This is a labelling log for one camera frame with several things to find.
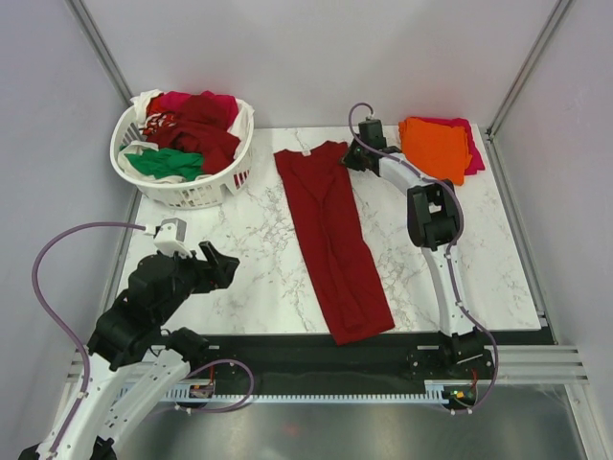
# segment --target marble table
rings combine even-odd
[[[388,142],[397,129],[385,127]],[[473,135],[486,171],[466,179],[457,194],[465,212],[459,242],[466,301],[492,330],[534,330],[540,324],[503,204],[476,126]],[[186,243],[196,249],[211,241],[222,253],[240,259],[227,290],[193,295],[168,321],[174,330],[188,326],[201,334],[327,333],[289,214],[273,153],[309,150],[324,141],[350,141],[346,127],[257,129],[254,162],[246,190],[214,208],[182,211],[146,197],[136,221],[159,224],[178,217],[188,223]],[[350,172],[364,240],[396,322],[395,332],[438,330],[439,312],[425,259],[409,241],[406,200],[371,172]],[[155,247],[151,236],[134,232],[120,288],[136,264]]]

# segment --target orange cloth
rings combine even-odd
[[[443,126],[409,117],[398,124],[400,144],[407,160],[437,179],[464,184],[472,155],[463,127]]]

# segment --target white wall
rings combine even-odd
[[[576,2],[499,144],[560,339],[613,432],[613,3]]]
[[[366,100],[486,125],[555,0],[85,0],[133,91],[231,92],[259,127],[342,126]]]
[[[34,257],[78,223],[125,219],[129,189],[108,164],[120,99],[62,0],[0,14],[0,457],[47,434],[74,347],[36,302]],[[43,263],[42,288],[85,339],[118,234],[92,230]]]

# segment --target dark red cloth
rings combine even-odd
[[[229,129],[238,116],[237,99],[234,96],[229,96],[227,94],[214,94],[211,91],[204,91],[202,94],[200,94],[200,96],[208,98],[218,105],[219,109],[223,111],[222,118],[225,119],[224,129]],[[157,101],[158,106],[156,111],[164,112],[170,110],[172,112],[178,112],[183,104],[191,97],[192,95],[188,93],[170,91],[166,94],[158,96],[154,100],[151,100],[149,105],[153,104],[154,101]]]
[[[346,143],[326,142],[310,156],[290,150],[275,154],[308,275],[338,345],[394,327],[362,239],[349,173],[338,163],[346,151]]]
[[[468,168],[466,168],[464,174],[474,175],[478,171],[486,170],[486,165],[484,165],[483,158],[481,158],[481,152],[479,149],[477,149],[475,140],[472,138],[472,127],[470,126],[468,120],[465,120],[464,118],[454,118],[452,120],[446,120],[443,118],[417,118],[427,123],[436,123],[437,125],[444,125],[446,127],[463,127],[468,139],[468,152],[472,155],[472,158],[470,158],[470,164],[468,165]]]
[[[215,100],[191,96],[173,118],[173,125],[159,126],[147,140],[160,149],[202,153],[206,174],[220,173],[232,164],[240,140],[227,132],[228,114]]]

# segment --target white plastic basket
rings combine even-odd
[[[244,101],[237,99],[240,109]],[[113,137],[111,138],[111,164],[115,172],[123,179],[134,184],[143,195],[160,201],[172,208],[199,209],[221,204],[227,194],[224,187],[232,195],[240,192],[247,182],[251,170],[252,151],[251,139],[253,137],[253,114],[249,116],[246,139],[241,139],[238,148],[240,152],[228,168],[222,172],[205,177],[204,179],[179,184],[152,184],[127,175],[117,164],[120,147],[127,146],[132,141],[143,140],[143,136],[136,125],[134,107],[124,112],[117,122]]]

